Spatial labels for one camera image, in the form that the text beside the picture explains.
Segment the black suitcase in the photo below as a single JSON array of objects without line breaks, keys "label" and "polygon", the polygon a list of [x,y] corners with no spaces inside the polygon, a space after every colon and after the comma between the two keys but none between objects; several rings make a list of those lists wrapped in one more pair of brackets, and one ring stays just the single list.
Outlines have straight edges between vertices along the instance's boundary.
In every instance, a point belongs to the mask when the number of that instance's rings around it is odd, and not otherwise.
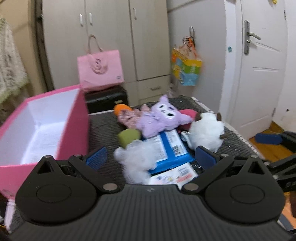
[{"label": "black suitcase", "polygon": [[127,91],[120,85],[85,94],[89,113],[112,110],[117,104],[128,105]]}]

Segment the blue tissue pack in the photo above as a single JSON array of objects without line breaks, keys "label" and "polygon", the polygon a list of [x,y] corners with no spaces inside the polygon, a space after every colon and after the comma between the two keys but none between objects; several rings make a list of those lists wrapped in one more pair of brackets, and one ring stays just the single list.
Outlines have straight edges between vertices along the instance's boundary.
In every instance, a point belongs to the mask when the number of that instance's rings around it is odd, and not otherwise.
[{"label": "blue tissue pack", "polygon": [[162,131],[157,136],[143,140],[152,145],[157,155],[156,168],[149,170],[151,174],[162,173],[195,161],[194,155],[185,147],[176,130]]}]

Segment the green makeup sponge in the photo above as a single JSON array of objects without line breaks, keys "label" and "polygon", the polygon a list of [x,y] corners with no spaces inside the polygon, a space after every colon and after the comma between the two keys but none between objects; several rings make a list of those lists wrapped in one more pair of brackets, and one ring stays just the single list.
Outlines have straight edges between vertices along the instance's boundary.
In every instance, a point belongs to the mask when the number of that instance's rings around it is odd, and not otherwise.
[{"label": "green makeup sponge", "polygon": [[126,148],[126,146],[131,142],[133,142],[134,140],[140,140],[141,136],[142,136],[141,132],[133,128],[128,128],[126,130],[123,130],[117,135],[119,145],[122,148]]}]

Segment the pink floral scrunchie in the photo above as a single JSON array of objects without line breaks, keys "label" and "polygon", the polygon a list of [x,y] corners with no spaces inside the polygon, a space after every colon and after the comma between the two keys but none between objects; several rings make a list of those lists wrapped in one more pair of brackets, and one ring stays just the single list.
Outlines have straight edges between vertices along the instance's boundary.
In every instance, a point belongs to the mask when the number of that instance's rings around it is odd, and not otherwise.
[{"label": "pink floral scrunchie", "polygon": [[140,120],[143,112],[150,112],[150,108],[143,104],[140,109],[134,108],[132,111],[123,110],[117,116],[119,123],[125,125],[127,128],[136,129],[137,123]]}]

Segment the blue object on floor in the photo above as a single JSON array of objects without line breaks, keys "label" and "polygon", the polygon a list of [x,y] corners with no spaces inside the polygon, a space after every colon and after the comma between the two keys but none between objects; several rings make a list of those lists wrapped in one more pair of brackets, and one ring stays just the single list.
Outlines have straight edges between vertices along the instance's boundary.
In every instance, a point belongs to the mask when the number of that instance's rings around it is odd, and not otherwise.
[{"label": "blue object on floor", "polygon": [[255,141],[260,144],[280,145],[282,137],[274,133],[258,133],[255,135]]}]

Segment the white round plush toy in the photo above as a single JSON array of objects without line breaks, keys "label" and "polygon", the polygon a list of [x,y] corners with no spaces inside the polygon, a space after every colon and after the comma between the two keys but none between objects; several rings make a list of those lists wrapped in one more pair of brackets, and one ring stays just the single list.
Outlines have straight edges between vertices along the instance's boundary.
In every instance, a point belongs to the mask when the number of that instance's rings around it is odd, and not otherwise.
[{"label": "white round plush toy", "polygon": [[187,137],[190,149],[196,150],[198,146],[202,146],[210,152],[217,153],[227,138],[221,114],[197,113]]}]

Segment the orange makeup sponge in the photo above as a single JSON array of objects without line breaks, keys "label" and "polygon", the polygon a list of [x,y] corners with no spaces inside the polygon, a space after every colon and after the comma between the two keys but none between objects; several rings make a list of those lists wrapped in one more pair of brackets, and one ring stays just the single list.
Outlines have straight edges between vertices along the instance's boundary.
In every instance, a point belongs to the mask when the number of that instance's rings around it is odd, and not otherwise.
[{"label": "orange makeup sponge", "polygon": [[123,110],[132,111],[132,108],[130,106],[126,105],[126,104],[117,104],[117,105],[114,106],[113,110],[114,110],[114,114],[116,116],[118,116],[121,111],[123,111]]}]

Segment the white door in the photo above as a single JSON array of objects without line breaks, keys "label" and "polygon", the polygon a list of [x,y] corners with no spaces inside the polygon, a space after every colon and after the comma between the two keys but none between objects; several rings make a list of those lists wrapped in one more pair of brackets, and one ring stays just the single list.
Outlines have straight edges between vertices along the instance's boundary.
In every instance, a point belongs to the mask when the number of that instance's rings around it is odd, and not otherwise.
[{"label": "white door", "polygon": [[[268,129],[284,82],[287,60],[285,2],[241,1],[242,57],[231,125],[246,139]],[[244,21],[250,32],[249,54],[244,54]]]}]

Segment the white mesh bath pouf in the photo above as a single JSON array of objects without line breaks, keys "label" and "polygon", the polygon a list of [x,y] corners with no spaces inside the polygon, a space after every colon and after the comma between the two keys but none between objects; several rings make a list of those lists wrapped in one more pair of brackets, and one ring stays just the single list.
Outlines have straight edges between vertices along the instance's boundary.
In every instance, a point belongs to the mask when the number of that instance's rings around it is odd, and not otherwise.
[{"label": "white mesh bath pouf", "polygon": [[122,174],[128,184],[148,185],[151,178],[149,170],[157,166],[158,154],[151,144],[134,140],[126,148],[119,147],[114,159],[121,164]]}]

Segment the small white tissue pack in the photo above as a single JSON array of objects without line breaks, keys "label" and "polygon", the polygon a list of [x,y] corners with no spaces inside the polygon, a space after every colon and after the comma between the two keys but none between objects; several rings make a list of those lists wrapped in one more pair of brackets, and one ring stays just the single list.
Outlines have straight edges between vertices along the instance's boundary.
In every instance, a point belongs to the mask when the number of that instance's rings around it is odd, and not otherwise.
[{"label": "small white tissue pack", "polygon": [[149,185],[177,185],[179,189],[197,177],[190,163],[182,164],[174,169],[151,176]]}]

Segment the white knitted cardigan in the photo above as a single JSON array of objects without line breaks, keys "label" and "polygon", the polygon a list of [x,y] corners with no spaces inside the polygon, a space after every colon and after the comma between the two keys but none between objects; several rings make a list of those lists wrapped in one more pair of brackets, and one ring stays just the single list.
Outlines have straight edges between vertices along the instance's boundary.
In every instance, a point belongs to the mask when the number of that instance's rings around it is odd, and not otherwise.
[{"label": "white knitted cardigan", "polygon": [[17,96],[29,82],[10,25],[1,18],[1,103]]}]

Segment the pink fluffy pompom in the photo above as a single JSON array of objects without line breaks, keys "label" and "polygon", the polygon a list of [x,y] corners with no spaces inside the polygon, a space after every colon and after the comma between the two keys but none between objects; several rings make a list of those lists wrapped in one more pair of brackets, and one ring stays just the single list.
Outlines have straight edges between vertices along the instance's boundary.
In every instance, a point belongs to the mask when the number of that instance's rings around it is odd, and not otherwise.
[{"label": "pink fluffy pompom", "polygon": [[[190,116],[193,120],[195,120],[196,114],[198,113],[197,111],[193,110],[193,109],[183,109],[180,110],[180,113],[185,114]],[[185,125],[181,125],[181,128],[183,130],[188,131],[190,129],[191,123],[185,124]]]}]

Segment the purple plush toy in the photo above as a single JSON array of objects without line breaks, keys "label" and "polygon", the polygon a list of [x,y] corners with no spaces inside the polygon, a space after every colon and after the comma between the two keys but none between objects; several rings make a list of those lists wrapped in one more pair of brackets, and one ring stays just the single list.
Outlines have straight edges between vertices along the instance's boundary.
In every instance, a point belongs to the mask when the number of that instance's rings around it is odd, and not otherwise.
[{"label": "purple plush toy", "polygon": [[142,112],[136,128],[142,132],[144,138],[152,138],[162,131],[171,131],[192,121],[190,116],[182,114],[170,104],[167,95],[163,95],[150,111]]}]

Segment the colourful hanging gift bag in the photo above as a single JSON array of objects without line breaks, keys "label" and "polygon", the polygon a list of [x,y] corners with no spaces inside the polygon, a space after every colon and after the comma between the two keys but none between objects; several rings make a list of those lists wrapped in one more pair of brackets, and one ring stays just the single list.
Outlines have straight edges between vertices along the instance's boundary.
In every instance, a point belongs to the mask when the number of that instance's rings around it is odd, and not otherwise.
[{"label": "colourful hanging gift bag", "polygon": [[202,65],[195,44],[195,30],[190,26],[189,36],[183,38],[183,44],[171,51],[171,71],[183,86],[195,86]]}]

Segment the beige wardrobe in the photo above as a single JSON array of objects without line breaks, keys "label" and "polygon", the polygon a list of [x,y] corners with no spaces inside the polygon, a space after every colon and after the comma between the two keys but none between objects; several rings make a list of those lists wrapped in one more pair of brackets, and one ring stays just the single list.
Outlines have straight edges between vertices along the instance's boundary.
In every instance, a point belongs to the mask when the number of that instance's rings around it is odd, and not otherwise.
[{"label": "beige wardrobe", "polygon": [[118,50],[131,105],[156,101],[170,80],[165,1],[35,1],[40,57],[50,90],[79,82],[77,58],[87,49]]}]

